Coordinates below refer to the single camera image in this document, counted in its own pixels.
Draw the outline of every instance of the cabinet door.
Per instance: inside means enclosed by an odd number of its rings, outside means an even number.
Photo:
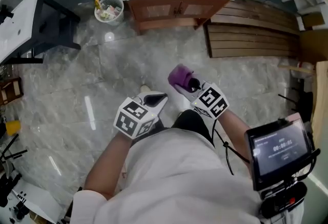
[[[138,21],[172,19],[181,4],[180,0],[131,0],[129,1]]]
[[[176,17],[210,18],[224,6],[226,0],[183,0]]]

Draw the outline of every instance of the wooden vanity cabinet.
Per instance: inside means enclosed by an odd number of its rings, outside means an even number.
[[[138,34],[142,30],[174,26],[197,29],[229,0],[129,0]]]

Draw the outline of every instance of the white bin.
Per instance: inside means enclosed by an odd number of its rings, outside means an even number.
[[[122,8],[121,12],[117,17],[111,20],[102,20],[101,17],[97,14],[97,8],[94,9],[94,15],[96,16],[97,20],[102,23],[106,23],[109,25],[119,25],[124,20],[124,3],[122,0],[101,0],[100,4],[102,6],[108,6],[111,5],[113,7],[120,7]]]

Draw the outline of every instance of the gray tile floor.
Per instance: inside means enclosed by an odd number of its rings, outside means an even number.
[[[24,97],[6,105],[5,111],[8,120],[18,118],[22,123],[19,141],[11,151],[29,150],[14,161],[15,166],[25,180],[48,190],[63,208],[114,136],[118,106],[127,96],[136,95],[141,84],[168,93],[161,114],[167,127],[188,107],[167,81],[178,63],[215,82],[228,97],[231,110],[251,127],[290,112],[278,97],[292,82],[289,71],[277,68],[287,59],[210,59],[202,28],[150,30],[136,36],[128,12],[124,23],[112,27],[97,22],[91,7],[76,11],[82,22],[75,39],[82,50],[58,47],[46,53],[42,65],[18,66]],[[94,121],[88,113],[89,101]],[[211,127],[212,121],[206,123]],[[218,155],[225,160],[218,141]],[[236,174],[245,175],[241,161],[230,158]]]

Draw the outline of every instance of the white sink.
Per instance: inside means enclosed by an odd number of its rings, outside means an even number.
[[[23,0],[0,25],[0,63],[32,37],[37,0]]]

